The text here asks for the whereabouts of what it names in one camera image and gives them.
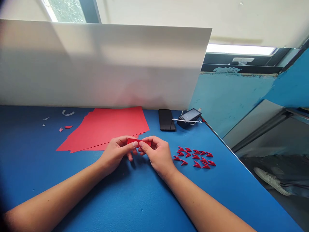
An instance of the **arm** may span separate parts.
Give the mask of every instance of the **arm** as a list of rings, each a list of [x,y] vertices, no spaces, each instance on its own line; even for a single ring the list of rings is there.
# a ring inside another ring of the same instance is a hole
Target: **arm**
[[[155,136],[143,141],[150,141],[152,145],[140,142],[141,155],[148,155],[151,165],[173,191],[199,232],[255,231],[177,170],[167,142]]]
[[[137,153],[138,143],[126,145],[129,137],[112,139],[94,164],[6,212],[9,228],[22,232],[52,231],[99,181],[118,167],[124,155],[133,160],[131,151]]]

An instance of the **white paper scrap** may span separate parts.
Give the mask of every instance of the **white paper scrap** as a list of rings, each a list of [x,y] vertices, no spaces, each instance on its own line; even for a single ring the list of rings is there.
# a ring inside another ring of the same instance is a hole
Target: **white paper scrap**
[[[69,113],[69,114],[64,114],[64,113],[65,113],[65,110],[62,111],[62,114],[63,114],[64,116],[71,116],[71,115],[74,114],[75,112],[73,111],[72,113]]]

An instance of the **blue wall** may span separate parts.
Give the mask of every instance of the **blue wall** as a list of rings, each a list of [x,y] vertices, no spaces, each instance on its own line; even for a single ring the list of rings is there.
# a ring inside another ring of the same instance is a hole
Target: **blue wall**
[[[238,73],[203,73],[189,106],[224,137],[272,88],[275,77]]]
[[[202,73],[189,108],[223,138],[261,100],[285,107],[309,107],[309,50],[277,78],[238,73]]]
[[[264,98],[285,107],[309,106],[309,49],[277,77]]]

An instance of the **hand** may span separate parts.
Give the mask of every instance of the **hand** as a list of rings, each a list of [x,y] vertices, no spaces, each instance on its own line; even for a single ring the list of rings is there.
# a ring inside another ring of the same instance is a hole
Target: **hand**
[[[136,147],[138,143],[135,141],[127,145],[128,138],[135,139],[134,137],[127,135],[113,138],[109,142],[102,156],[97,160],[96,163],[98,163],[104,168],[105,176],[111,174],[118,167],[121,159],[125,155],[128,156],[130,162],[133,161],[131,151],[133,152],[133,154],[137,154]]]
[[[162,179],[166,178],[174,171],[177,171],[172,160],[168,142],[156,136],[144,138],[142,141],[151,142],[151,146],[148,146],[148,144],[145,142],[139,142],[141,148],[139,148],[138,151],[141,152],[141,155],[148,155],[152,167],[156,170]]]

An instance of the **charging cable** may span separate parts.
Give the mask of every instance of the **charging cable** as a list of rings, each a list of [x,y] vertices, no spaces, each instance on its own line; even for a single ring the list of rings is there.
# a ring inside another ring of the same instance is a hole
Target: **charging cable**
[[[172,119],[173,121],[184,121],[184,122],[193,122],[191,123],[191,125],[195,125],[195,123],[202,123],[200,120],[197,121],[186,121],[186,120],[180,120],[180,119]]]

